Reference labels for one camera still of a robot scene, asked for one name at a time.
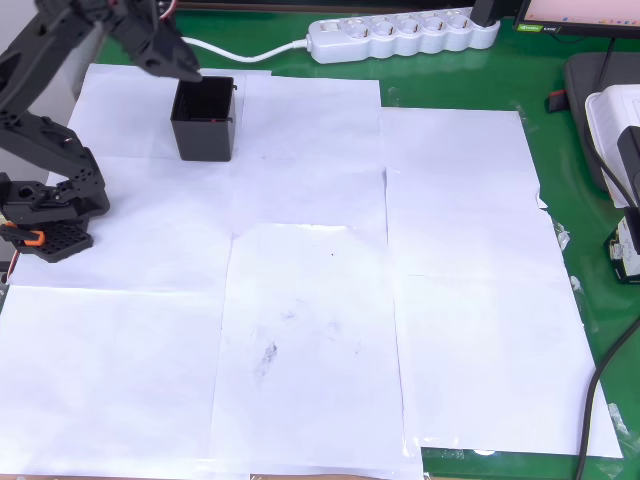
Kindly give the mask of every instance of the white cable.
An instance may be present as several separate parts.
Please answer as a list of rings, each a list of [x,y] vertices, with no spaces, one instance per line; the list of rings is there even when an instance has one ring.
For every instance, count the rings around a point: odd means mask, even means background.
[[[293,50],[295,48],[307,48],[307,40],[296,40],[295,42],[287,43],[281,47],[276,48],[275,50],[271,50],[270,52],[263,53],[262,55],[258,55],[257,57],[241,57],[240,55],[236,55],[231,52],[227,52],[221,48],[218,48],[214,45],[210,45],[201,40],[196,40],[195,38],[183,38],[186,43],[191,45],[195,45],[196,47],[204,48],[209,50],[210,52],[217,53],[218,55],[222,55],[223,57],[230,58],[231,60],[235,60],[236,62],[242,63],[256,63],[261,62],[262,60],[266,60],[267,58],[273,57],[282,52],[286,52],[287,50]]]

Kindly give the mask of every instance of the power strip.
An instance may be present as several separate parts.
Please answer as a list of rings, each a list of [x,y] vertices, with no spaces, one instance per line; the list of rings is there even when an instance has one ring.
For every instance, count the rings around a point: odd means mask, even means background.
[[[500,22],[482,28],[471,8],[320,20],[309,26],[307,50],[318,63],[459,52],[493,45]]]

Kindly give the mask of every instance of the monitor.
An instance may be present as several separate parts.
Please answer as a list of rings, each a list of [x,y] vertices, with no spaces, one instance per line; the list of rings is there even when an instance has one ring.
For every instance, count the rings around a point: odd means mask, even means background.
[[[640,0],[525,0],[520,32],[640,38]]]

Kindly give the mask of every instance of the white paper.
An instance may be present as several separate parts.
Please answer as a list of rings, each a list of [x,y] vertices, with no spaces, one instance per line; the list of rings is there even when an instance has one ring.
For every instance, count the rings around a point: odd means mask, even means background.
[[[233,229],[343,225],[384,239],[377,81],[248,77]]]
[[[257,480],[249,473],[219,473],[210,471],[211,460],[199,460],[196,466],[196,473],[191,480]]]
[[[247,75],[261,70],[203,69],[205,76],[233,77],[238,89],[236,128],[242,123]],[[91,65],[69,128],[95,156],[180,159],[171,126],[178,80],[154,77],[137,67]]]
[[[221,304],[211,294],[11,287],[0,470],[193,478],[207,454]]]
[[[420,175],[433,206],[529,207],[540,184],[517,112],[385,108],[385,165]]]
[[[576,455],[595,367],[517,114],[381,124],[407,436]],[[602,392],[592,424],[589,454],[620,457]]]
[[[219,471],[422,477],[384,250],[346,227],[256,226],[234,240],[223,318]]]
[[[402,277],[396,292],[408,436],[577,454],[595,367],[568,281]],[[622,458],[600,387],[589,455]]]
[[[111,210],[89,222],[94,246],[55,264],[22,255],[11,284],[224,291],[231,248],[224,166],[158,158],[97,161]]]
[[[535,198],[520,211],[513,205],[479,206],[486,196],[465,204],[439,202],[438,193],[446,195],[451,182],[441,179],[436,187],[427,178],[417,171],[387,173],[389,251],[396,274],[567,281],[553,223]]]
[[[233,168],[254,175],[382,169],[378,81],[249,76]]]

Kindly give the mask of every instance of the robotic arm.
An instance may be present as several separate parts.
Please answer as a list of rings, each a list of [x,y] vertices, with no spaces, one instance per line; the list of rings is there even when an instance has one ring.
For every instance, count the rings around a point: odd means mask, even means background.
[[[55,187],[0,173],[0,236],[57,262],[93,245],[89,218],[109,210],[105,183],[76,134],[27,111],[96,24],[148,73],[198,82],[198,61],[155,0],[36,0],[38,14],[0,55],[0,148],[68,180]]]

